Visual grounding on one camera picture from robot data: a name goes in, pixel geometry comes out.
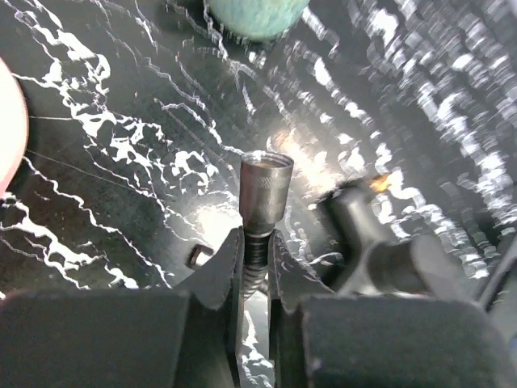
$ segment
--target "teal cup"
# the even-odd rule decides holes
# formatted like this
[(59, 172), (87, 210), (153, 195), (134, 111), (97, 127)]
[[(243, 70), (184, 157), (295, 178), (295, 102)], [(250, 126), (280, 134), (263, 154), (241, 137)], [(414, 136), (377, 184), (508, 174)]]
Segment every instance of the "teal cup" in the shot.
[(249, 40), (274, 39), (301, 17), (309, 0), (208, 0), (217, 21)]

